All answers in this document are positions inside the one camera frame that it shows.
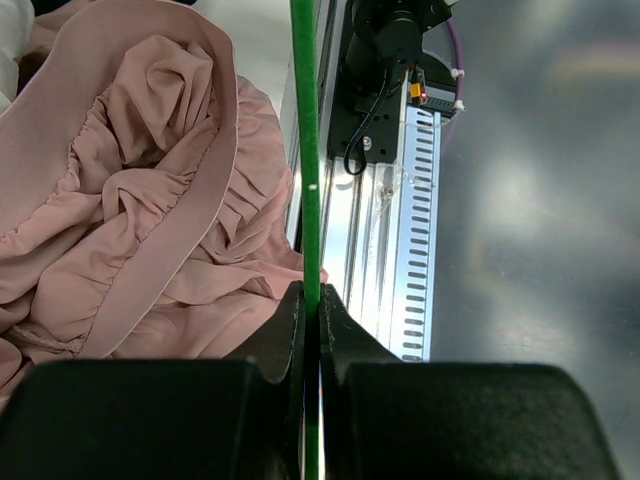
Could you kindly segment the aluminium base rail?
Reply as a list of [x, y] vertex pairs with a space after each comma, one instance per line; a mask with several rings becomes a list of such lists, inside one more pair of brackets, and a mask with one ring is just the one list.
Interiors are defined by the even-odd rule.
[[422, 359], [422, 299], [411, 300], [409, 276], [412, 174], [406, 94], [393, 101], [399, 111], [393, 163], [368, 164], [359, 176], [348, 174], [342, 159], [319, 158], [322, 265], [327, 310], [348, 315], [394, 356]]

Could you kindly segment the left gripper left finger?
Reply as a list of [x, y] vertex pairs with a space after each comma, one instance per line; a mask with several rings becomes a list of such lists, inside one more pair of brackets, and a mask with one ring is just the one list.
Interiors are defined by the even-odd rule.
[[1, 416], [5, 479], [297, 479], [305, 302], [217, 360], [40, 365]]

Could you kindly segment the pink pleated skirt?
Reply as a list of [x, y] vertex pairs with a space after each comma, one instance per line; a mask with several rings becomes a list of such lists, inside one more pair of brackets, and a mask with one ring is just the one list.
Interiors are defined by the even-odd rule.
[[58, 360], [215, 358], [302, 277], [278, 115], [226, 33], [73, 1], [1, 117], [1, 397]]

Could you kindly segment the green hanger of pink skirt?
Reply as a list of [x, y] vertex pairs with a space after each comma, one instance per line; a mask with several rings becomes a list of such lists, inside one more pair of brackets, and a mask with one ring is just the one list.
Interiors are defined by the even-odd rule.
[[319, 305], [320, 192], [316, 7], [312, 1], [290, 3], [294, 77], [301, 171], [301, 226], [304, 260], [304, 477], [320, 477]]

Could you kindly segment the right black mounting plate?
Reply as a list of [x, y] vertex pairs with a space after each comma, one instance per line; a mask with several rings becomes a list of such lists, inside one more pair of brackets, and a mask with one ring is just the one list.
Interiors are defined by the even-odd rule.
[[[376, 100], [375, 93], [360, 95], [345, 83], [335, 89], [329, 121], [327, 157], [343, 159], [353, 134], [364, 121]], [[381, 103], [358, 144], [349, 154], [350, 167], [389, 164], [397, 159], [400, 129], [400, 110], [403, 100], [401, 87], [392, 89]]]

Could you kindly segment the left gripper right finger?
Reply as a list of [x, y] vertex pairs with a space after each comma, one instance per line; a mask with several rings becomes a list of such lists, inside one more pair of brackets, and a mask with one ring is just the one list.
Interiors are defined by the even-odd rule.
[[596, 413], [562, 369], [405, 363], [322, 289], [330, 479], [616, 479]]

